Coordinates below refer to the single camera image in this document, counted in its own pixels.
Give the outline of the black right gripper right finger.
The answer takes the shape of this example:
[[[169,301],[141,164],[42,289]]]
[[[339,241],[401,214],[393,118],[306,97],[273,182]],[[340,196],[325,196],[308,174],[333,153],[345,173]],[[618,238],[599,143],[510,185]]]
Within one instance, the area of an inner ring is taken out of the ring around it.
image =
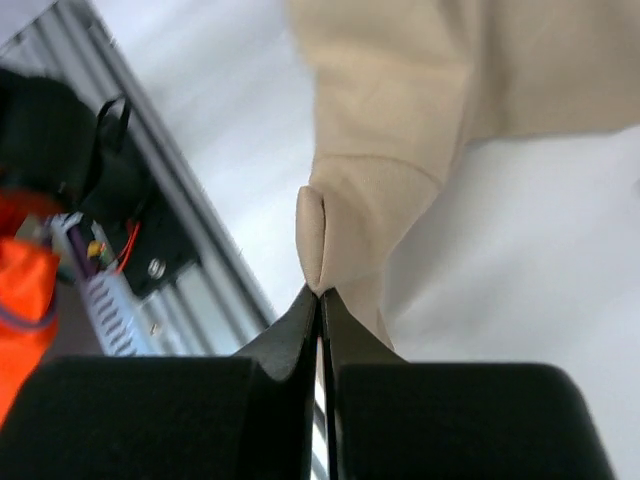
[[[610,479],[572,379],[544,363],[402,359],[319,301],[333,479]]]

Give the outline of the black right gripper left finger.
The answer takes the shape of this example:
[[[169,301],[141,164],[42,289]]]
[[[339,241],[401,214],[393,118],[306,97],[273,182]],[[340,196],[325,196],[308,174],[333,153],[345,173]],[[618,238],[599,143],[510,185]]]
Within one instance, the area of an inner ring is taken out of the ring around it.
[[[318,301],[224,357],[67,357],[1,429],[5,479],[306,479]]]

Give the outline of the beige t shirt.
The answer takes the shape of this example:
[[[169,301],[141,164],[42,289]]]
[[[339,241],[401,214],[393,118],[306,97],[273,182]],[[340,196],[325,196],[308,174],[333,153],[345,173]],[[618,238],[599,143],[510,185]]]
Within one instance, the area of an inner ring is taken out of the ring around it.
[[[462,148],[639,120],[635,1],[294,1],[315,76],[305,280],[381,342],[382,272]]]

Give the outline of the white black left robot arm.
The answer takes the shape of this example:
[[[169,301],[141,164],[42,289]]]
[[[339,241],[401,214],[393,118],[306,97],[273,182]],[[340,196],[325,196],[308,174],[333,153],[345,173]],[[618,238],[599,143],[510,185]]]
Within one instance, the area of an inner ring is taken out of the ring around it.
[[[2,189],[78,202],[91,176],[96,135],[96,115],[68,85],[1,70]]]

